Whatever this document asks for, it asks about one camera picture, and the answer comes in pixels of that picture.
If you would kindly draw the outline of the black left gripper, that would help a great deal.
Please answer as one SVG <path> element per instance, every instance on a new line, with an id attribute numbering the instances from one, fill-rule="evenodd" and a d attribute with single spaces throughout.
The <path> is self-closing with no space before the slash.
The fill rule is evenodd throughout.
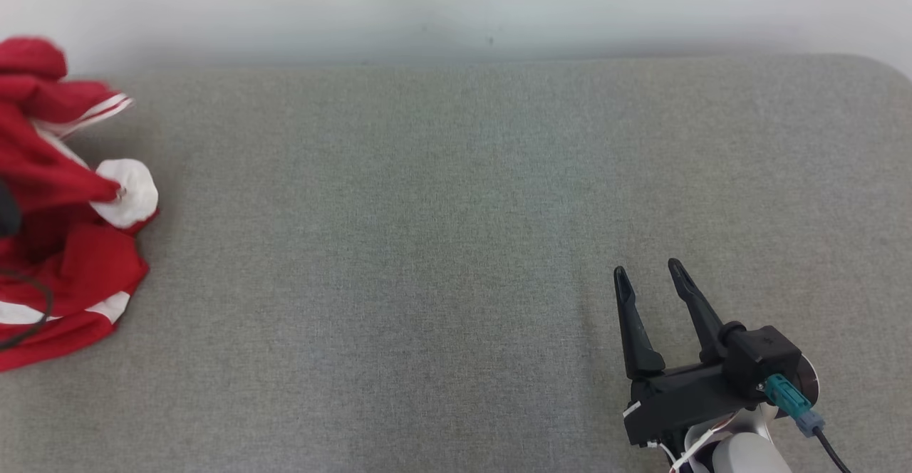
<path id="1" fill-rule="evenodd" d="M 21 228 L 21 210 L 9 187 L 0 184 L 0 236 L 1 239 L 16 235 Z"/>

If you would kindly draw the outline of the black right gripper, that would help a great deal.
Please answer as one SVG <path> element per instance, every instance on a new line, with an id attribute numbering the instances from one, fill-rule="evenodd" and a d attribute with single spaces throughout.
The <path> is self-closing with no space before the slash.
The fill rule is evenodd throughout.
<path id="1" fill-rule="evenodd" d="M 629 413 L 624 417 L 629 444 L 645 447 L 651 441 L 670 440 L 671 447 L 683 448 L 688 428 L 742 409 L 754 414 L 743 417 L 735 425 L 737 430 L 765 437 L 767 421 L 761 408 L 765 396 L 757 388 L 765 370 L 755 363 L 727 360 L 727 336 L 746 327 L 739 321 L 722 323 L 680 259 L 669 259 L 668 269 L 693 322 L 703 365 L 664 372 L 665 361 L 649 340 L 628 274 L 616 266 L 613 285 L 625 372 L 631 381 Z"/>

